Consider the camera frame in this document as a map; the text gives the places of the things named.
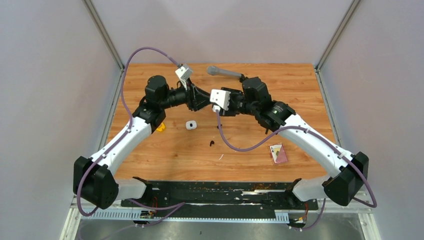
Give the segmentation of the white earbud charging case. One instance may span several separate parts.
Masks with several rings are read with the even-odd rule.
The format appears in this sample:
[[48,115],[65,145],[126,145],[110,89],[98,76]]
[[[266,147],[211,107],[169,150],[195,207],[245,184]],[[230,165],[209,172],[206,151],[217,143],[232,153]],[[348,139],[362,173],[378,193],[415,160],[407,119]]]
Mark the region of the white earbud charging case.
[[185,123],[185,127],[187,130],[195,130],[198,127],[198,124],[195,120],[189,120]]

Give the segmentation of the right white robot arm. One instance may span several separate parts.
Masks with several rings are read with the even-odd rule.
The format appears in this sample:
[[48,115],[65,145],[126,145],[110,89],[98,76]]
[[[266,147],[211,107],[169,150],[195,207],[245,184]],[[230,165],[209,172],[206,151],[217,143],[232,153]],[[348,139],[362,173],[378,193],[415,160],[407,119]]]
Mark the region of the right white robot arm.
[[298,209],[309,200],[325,198],[348,206],[357,199],[362,186],[370,187],[366,154],[353,154],[328,140],[288,104],[273,100],[267,85],[258,77],[247,78],[241,85],[242,90],[222,87],[211,91],[210,102],[217,117],[253,116],[261,127],[297,145],[326,171],[321,177],[293,181],[285,195],[290,208]]

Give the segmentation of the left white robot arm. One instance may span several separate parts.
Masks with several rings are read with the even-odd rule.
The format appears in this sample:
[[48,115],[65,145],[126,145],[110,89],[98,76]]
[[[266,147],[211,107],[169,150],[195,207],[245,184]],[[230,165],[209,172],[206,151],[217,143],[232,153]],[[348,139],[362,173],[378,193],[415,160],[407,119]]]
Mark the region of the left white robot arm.
[[210,104],[210,93],[191,81],[171,88],[163,76],[155,75],[148,79],[144,90],[145,96],[125,127],[98,152],[90,157],[80,156],[74,162],[73,192],[78,204],[86,200],[104,210],[117,200],[134,199],[142,207],[149,206],[153,193],[146,180],[115,179],[115,173],[130,153],[159,128],[166,109],[186,105],[189,110],[198,111]]

